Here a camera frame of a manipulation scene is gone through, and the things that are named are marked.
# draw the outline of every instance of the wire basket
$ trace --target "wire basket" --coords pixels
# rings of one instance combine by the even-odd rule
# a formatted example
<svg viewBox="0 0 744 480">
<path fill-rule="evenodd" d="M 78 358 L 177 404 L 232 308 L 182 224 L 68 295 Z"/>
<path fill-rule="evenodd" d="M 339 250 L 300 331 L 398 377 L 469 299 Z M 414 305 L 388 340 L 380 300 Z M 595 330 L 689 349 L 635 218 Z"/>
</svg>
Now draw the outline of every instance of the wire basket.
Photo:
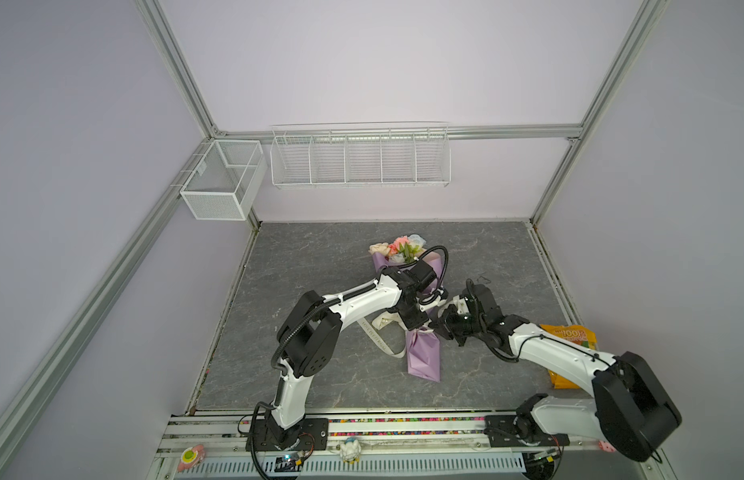
<svg viewBox="0 0 744 480">
<path fill-rule="evenodd" d="M 256 140 L 214 140 L 180 195 L 199 220 L 246 220 L 268 164 Z"/>
<path fill-rule="evenodd" d="M 447 185 L 446 127 L 276 134 L 271 174 L 278 188 Z"/>
</svg>

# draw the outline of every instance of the yellow snack bag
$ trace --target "yellow snack bag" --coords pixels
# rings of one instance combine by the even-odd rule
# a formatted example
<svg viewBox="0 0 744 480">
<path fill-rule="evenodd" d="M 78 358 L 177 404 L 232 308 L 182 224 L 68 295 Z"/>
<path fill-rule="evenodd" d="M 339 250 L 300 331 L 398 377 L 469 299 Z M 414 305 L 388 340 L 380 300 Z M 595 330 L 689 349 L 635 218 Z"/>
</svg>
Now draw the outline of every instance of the yellow snack bag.
<svg viewBox="0 0 744 480">
<path fill-rule="evenodd" d="M 551 335 L 558 336 L 560 339 L 569 340 L 572 343 L 577 343 L 586 348 L 597 350 L 596 348 L 596 334 L 584 326 L 580 325 L 540 325 L 540 328 L 547 331 Z M 548 373 L 551 376 L 551 382 L 553 383 L 554 389 L 578 389 L 578 385 L 570 382 L 568 379 L 560 376 L 558 373 Z"/>
</svg>

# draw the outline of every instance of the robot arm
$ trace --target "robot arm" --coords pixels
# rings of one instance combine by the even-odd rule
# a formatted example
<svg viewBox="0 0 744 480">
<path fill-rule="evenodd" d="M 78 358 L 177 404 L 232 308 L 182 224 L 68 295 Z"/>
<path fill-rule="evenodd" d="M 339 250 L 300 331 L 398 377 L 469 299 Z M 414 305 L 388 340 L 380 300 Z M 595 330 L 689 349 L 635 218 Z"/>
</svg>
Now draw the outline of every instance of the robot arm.
<svg viewBox="0 0 744 480">
<path fill-rule="evenodd" d="M 375 280 L 342 293 L 319 296 L 311 291 L 303 294 L 277 334 L 278 340 L 284 342 L 291 332 L 297 330 L 283 348 L 283 354 L 274 357 L 281 378 L 269 427 L 285 431 L 280 435 L 282 438 L 294 436 L 290 428 L 305 417 L 305 399 L 313 376 L 327 365 L 340 332 L 351 323 L 383 309 L 398 312 L 409 330 L 428 322 L 426 312 L 443 303 L 443 297 L 446 297 L 443 290 L 437 290 L 425 299 L 427 303 L 421 302 L 422 292 L 435 279 L 434 270 L 425 262 L 418 261 L 409 270 L 383 269 Z M 324 312 L 317 316 L 315 327 L 307 324 L 299 328 L 307 315 L 321 307 L 325 307 Z"/>
<path fill-rule="evenodd" d="M 430 321 L 436 333 L 461 346 L 474 336 L 501 360 L 530 360 L 593 397 L 530 398 L 517 409 L 516 430 L 511 432 L 521 440 L 539 432 L 600 438 L 623 455 L 644 461 L 681 423 L 665 389 L 636 354 L 590 350 L 560 340 L 520 316 L 503 315 L 490 290 L 470 280 L 463 294 L 449 302 L 440 285 L 423 298 L 435 278 L 433 269 L 418 261 L 409 270 L 383 269 L 375 280 L 343 293 L 303 294 L 278 332 L 280 347 L 272 362 L 281 378 L 266 424 L 285 448 L 298 434 L 310 383 L 332 357 L 340 331 L 383 309 L 399 313 L 408 330 Z M 432 320 L 426 312 L 437 307 L 440 314 Z"/>
</svg>

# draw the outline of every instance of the purple wrapping paper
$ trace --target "purple wrapping paper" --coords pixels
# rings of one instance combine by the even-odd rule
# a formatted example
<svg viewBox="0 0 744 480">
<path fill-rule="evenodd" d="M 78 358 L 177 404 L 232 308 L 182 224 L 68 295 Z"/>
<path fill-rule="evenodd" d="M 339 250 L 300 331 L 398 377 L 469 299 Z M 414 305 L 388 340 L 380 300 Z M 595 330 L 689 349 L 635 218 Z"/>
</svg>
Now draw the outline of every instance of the purple wrapping paper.
<svg viewBox="0 0 744 480">
<path fill-rule="evenodd" d="M 435 333 L 406 333 L 406 370 L 421 379 L 441 381 L 439 337 Z"/>
<path fill-rule="evenodd" d="M 437 254 L 436 252 L 428 254 L 428 257 L 425 258 L 425 262 L 426 264 L 431 265 L 434 268 L 436 276 L 441 275 L 441 256 L 439 254 Z M 379 272 L 380 269 L 384 266 L 403 265 L 397 264 L 396 262 L 391 262 L 387 258 L 385 258 L 385 255 L 378 253 L 372 254 L 372 263 L 374 264 L 375 273 Z M 436 288 L 435 280 L 433 283 L 428 285 L 428 288 L 425 289 L 424 293 L 430 293 L 434 288 Z"/>
</svg>

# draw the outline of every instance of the gray marble floor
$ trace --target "gray marble floor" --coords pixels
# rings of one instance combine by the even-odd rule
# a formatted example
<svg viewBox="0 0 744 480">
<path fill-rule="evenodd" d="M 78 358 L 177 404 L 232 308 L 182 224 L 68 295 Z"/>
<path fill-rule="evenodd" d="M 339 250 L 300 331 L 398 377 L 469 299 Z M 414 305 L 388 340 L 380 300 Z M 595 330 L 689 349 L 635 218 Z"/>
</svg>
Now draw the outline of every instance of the gray marble floor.
<svg viewBox="0 0 744 480">
<path fill-rule="evenodd" d="M 199 409 L 253 408 L 270 401 L 278 373 L 270 367 L 276 330 L 307 290 L 333 293 L 374 274 L 371 244 L 419 234 L 426 246 L 450 252 L 444 283 L 451 295 L 466 278 L 492 289 L 503 312 L 537 323 L 564 323 L 559 303 L 521 222 L 263 224 L 198 400 Z M 403 332 L 381 335 L 392 349 Z M 334 357 L 316 375 L 309 410 L 349 408 L 516 408 L 537 392 L 551 392 L 543 368 L 495 358 L 476 339 L 464 347 L 441 341 L 441 382 L 406 372 L 406 359 L 377 349 L 358 325 L 343 331 Z M 558 390 L 560 397 L 578 396 Z"/>
</svg>

